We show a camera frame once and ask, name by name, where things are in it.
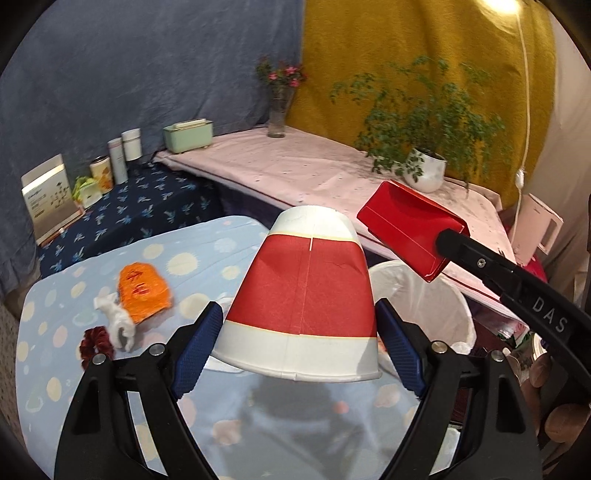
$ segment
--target potted plant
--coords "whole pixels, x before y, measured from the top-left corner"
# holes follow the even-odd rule
[[[271,94],[267,135],[271,138],[283,138],[285,115],[294,90],[307,79],[307,76],[301,71],[301,66],[289,65],[284,61],[280,61],[274,69],[267,57],[256,66],[256,73],[261,81],[269,86]]]
[[[482,91],[491,77],[467,64],[460,66],[466,74],[464,88],[446,81],[447,61],[426,56],[409,66],[387,65],[408,79],[406,89],[373,73],[335,83],[333,102],[340,94],[351,96],[356,103],[372,102],[355,143],[373,159],[372,171],[394,170],[411,187],[430,193],[443,184],[447,166],[467,186],[477,173],[488,175],[493,153],[506,158],[509,147],[499,137],[505,130],[502,119],[476,111],[469,93],[474,87]],[[431,72],[437,73],[436,80]]]

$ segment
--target white plant pot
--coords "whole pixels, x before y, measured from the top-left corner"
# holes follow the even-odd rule
[[[435,192],[435,190],[443,185],[445,167],[447,166],[447,162],[445,160],[430,157],[429,155],[419,152],[415,149],[413,149],[413,151],[410,152],[408,156],[409,158],[411,156],[415,157],[417,160],[419,158],[422,159],[422,161],[418,161],[420,162],[420,167],[423,169],[423,175],[421,175],[417,181],[414,181],[413,175],[411,173],[404,173],[402,175],[410,187],[418,190],[419,192],[431,193]]]

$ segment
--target blue gripper pad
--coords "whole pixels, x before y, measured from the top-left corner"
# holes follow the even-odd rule
[[[177,400],[195,388],[205,362],[212,353],[222,329],[223,311],[216,303],[201,321],[185,350],[179,356],[174,371],[172,392]]]
[[[423,378],[423,364],[402,329],[400,318],[387,300],[380,300],[375,305],[378,333],[388,355],[392,359],[396,372],[404,388],[421,397],[427,388]]]

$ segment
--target navy blue tablecloth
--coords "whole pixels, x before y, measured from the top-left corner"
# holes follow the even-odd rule
[[[148,163],[39,249],[41,276],[142,238],[223,215],[213,182]]]

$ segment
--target blue curtain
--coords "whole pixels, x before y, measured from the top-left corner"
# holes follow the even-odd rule
[[[252,128],[267,109],[254,67],[266,54],[299,60],[303,9],[304,0],[57,0],[0,77],[0,297],[32,265],[21,175],[58,153],[71,180],[88,175],[131,128],[147,154],[179,121],[207,117],[216,135]]]

